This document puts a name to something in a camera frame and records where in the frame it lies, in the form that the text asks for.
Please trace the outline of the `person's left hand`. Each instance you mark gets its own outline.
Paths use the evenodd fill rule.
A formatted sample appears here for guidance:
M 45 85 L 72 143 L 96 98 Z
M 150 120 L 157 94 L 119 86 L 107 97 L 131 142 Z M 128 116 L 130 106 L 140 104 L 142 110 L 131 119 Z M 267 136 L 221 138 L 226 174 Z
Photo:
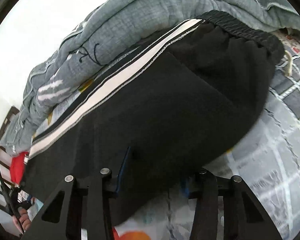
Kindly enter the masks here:
M 27 210 L 25 209 L 20 209 L 19 215 L 20 215 L 19 218 L 12 216 L 12 219 L 16 228 L 19 230 L 21 234 L 23 234 L 31 226 L 31 220 L 29 218 Z

